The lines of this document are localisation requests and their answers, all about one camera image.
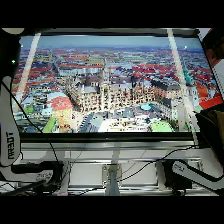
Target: black frame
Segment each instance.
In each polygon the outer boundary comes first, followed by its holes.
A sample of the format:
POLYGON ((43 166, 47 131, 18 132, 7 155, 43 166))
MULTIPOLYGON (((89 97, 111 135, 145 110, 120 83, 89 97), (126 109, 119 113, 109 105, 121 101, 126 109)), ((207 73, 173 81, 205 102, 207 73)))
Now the black frame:
MULTIPOLYGON (((57 32, 46 31, 42 36, 57 35, 92 35, 92 36, 156 36, 168 37, 166 29, 152 28, 147 33, 123 33, 123 32, 57 32)), ((195 30, 173 30, 174 37, 200 38, 195 30)), ((196 132, 199 145, 207 145, 200 132, 196 132)), ((193 141, 192 132, 106 132, 106 133, 21 133, 21 143, 94 143, 94 142, 160 142, 160 141, 193 141)))

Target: cityscape image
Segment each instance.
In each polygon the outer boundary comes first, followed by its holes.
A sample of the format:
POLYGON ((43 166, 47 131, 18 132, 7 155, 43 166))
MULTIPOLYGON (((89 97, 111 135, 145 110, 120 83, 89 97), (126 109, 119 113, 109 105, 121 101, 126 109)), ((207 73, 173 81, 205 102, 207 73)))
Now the cityscape image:
MULTIPOLYGON (((192 110, 222 103, 199 40, 175 41, 192 110)), ((44 133, 192 131, 168 37, 41 36, 34 49, 34 37, 20 43, 11 91, 44 133)), ((12 108, 20 132, 38 133, 15 102, 12 108)))

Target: display screen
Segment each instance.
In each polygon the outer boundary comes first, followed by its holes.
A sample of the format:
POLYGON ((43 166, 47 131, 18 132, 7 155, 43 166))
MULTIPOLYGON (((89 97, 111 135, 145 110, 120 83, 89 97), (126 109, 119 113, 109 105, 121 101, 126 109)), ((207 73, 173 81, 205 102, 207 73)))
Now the display screen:
MULTIPOLYGON (((44 133, 199 131, 189 113, 222 97, 200 41, 174 40, 176 48, 168 37, 22 37, 11 91, 44 133)), ((20 131, 37 133, 12 107, 20 131)))

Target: blue sky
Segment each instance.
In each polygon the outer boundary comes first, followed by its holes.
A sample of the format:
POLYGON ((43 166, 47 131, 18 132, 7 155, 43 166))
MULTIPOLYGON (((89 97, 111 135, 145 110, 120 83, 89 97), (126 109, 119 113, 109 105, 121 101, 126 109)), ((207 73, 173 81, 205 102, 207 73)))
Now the blue sky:
MULTIPOLYGON (((33 37, 22 37, 20 43, 25 48, 30 48, 33 37)), ((177 46, 188 48, 201 48, 200 42, 196 38, 175 38, 177 46)), ((168 37, 153 36, 41 36, 38 42, 39 48, 44 47, 165 47, 169 46, 168 37)))

